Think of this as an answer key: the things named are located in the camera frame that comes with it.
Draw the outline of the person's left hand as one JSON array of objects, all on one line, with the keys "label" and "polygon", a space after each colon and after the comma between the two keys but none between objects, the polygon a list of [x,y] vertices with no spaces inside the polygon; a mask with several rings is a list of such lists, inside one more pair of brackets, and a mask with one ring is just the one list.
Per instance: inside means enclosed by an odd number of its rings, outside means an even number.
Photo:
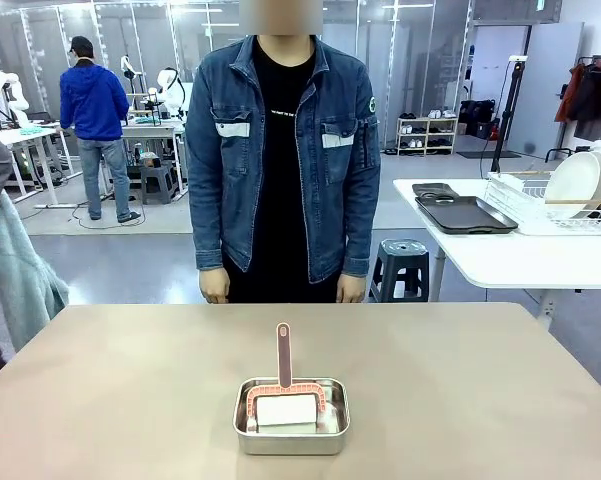
[{"label": "person's left hand", "polygon": [[337,303],[361,303],[366,295],[366,279],[342,273],[337,282]]}]

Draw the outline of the person's right hand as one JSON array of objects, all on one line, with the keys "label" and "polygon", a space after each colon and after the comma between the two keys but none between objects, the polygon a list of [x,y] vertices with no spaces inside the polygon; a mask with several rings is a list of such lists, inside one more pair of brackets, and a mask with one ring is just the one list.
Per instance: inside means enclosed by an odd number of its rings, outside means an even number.
[{"label": "person's right hand", "polygon": [[230,278],[225,268],[201,270],[199,272],[199,288],[202,296],[209,304],[226,304]]}]

